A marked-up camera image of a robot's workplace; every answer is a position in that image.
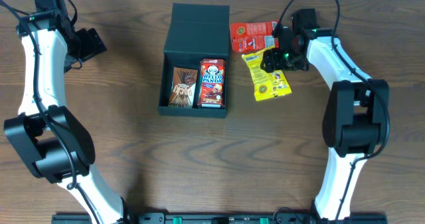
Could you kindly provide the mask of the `red Hello Panda box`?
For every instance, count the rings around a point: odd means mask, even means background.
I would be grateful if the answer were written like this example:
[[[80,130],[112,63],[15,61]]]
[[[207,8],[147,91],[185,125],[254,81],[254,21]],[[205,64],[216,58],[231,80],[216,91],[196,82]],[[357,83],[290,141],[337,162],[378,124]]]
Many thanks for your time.
[[[206,58],[201,61],[200,65],[201,85],[198,106],[201,108],[223,108],[226,61]]]

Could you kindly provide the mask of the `brown Pocky box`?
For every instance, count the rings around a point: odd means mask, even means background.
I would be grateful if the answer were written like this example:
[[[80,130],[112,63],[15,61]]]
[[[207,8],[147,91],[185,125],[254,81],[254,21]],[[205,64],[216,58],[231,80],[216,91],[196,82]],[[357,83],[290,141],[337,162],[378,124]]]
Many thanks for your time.
[[[192,108],[198,70],[175,67],[168,106]]]

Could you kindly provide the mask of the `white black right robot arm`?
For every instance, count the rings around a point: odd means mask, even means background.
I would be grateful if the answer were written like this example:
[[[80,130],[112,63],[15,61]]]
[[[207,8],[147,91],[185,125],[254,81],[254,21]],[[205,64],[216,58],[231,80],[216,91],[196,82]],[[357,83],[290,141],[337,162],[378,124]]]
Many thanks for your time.
[[[351,60],[335,34],[321,28],[314,9],[292,14],[291,27],[272,23],[276,48],[263,54],[261,69],[307,70],[314,66],[330,89],[322,121],[328,147],[323,183],[308,213],[275,214],[277,223],[387,223],[382,213],[352,213],[361,169],[383,150],[389,135],[386,81],[371,78]]]

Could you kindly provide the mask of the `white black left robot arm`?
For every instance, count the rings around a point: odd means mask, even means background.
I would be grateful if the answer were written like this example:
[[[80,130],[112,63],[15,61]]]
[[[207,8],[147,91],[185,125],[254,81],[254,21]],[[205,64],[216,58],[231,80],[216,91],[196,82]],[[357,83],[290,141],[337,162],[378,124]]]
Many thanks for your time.
[[[91,135],[67,107],[64,75],[106,46],[95,29],[76,29],[71,0],[35,0],[36,11],[11,9],[25,50],[25,87],[5,136],[30,173],[67,190],[83,206],[84,223],[131,223],[124,199],[95,166]]]

